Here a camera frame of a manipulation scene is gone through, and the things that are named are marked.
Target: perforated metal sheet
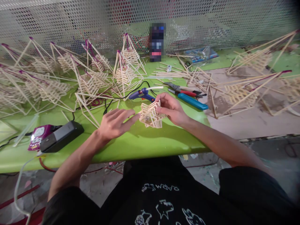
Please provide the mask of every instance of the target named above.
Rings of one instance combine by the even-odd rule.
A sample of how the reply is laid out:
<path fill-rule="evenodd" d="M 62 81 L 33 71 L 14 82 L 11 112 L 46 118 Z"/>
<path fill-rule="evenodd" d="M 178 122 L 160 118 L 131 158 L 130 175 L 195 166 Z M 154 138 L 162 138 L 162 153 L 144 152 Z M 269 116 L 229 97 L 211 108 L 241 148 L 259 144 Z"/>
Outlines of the perforated metal sheet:
<path fill-rule="evenodd" d="M 85 39 L 113 56 L 123 33 L 148 53 L 149 25 L 166 23 L 165 48 L 230 48 L 272 40 L 299 28 L 291 0 L 2 0 L 0 41 L 22 50 L 29 36 L 83 53 Z M 0 56 L 5 51 L 0 47 Z"/>

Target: pink device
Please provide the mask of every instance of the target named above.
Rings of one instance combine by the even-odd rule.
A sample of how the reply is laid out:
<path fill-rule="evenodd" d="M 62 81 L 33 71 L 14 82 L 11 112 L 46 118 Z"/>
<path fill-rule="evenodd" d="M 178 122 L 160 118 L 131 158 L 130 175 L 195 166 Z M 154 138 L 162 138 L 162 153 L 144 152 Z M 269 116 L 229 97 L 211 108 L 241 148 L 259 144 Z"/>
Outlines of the pink device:
<path fill-rule="evenodd" d="M 31 135 L 30 145 L 28 147 L 28 151 L 36 151 L 40 150 L 40 142 L 47 137 L 49 134 L 53 133 L 53 125 L 44 125 L 40 127 L 36 127 Z"/>

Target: plastic package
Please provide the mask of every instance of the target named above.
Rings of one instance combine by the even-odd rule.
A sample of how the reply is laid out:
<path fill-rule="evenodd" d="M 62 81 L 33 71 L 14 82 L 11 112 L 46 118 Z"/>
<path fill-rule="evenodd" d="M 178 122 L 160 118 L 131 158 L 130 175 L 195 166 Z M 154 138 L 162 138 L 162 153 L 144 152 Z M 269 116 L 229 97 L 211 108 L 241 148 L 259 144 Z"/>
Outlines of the plastic package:
<path fill-rule="evenodd" d="M 187 60 L 191 65 L 196 66 L 203 66 L 206 63 L 214 63 L 213 59 L 219 57 L 219 55 L 209 46 L 185 51 L 184 55 L 194 56 L 188 57 Z"/>

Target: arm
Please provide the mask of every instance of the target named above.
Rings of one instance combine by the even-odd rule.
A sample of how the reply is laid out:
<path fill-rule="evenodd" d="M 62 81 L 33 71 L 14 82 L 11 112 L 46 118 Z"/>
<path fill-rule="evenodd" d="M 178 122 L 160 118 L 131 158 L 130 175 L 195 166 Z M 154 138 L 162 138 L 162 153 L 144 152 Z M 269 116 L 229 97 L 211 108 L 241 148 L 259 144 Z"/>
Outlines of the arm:
<path fill-rule="evenodd" d="M 193 134 L 231 167 L 249 166 L 268 172 L 252 150 L 237 140 L 188 117 L 179 101 L 168 93 L 159 94 L 155 101 L 159 100 L 162 107 L 158 107 L 157 112 L 168 115 L 175 125 Z"/>
<path fill-rule="evenodd" d="M 60 166 L 55 173 L 48 196 L 48 201 L 59 191 L 70 186 L 79 187 L 81 174 L 87 169 L 92 158 L 110 140 L 127 132 L 138 120 L 139 114 L 131 117 L 125 123 L 124 120 L 134 115 L 134 110 L 115 109 L 103 116 L 100 128 L 92 135 Z"/>

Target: black t-shirt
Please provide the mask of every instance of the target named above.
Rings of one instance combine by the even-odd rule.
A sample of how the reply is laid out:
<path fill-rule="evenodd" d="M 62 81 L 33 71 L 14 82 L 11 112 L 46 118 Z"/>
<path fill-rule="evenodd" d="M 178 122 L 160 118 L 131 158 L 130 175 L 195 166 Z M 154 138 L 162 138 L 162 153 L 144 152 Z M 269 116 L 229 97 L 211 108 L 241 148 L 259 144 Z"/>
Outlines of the black t-shirt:
<path fill-rule="evenodd" d="M 265 172 L 251 167 L 223 169 L 219 174 L 218 195 L 195 181 L 182 164 L 151 160 L 133 166 L 101 208 L 77 187 L 60 191 L 48 202 L 43 224 L 295 222 L 295 205 L 277 181 Z"/>

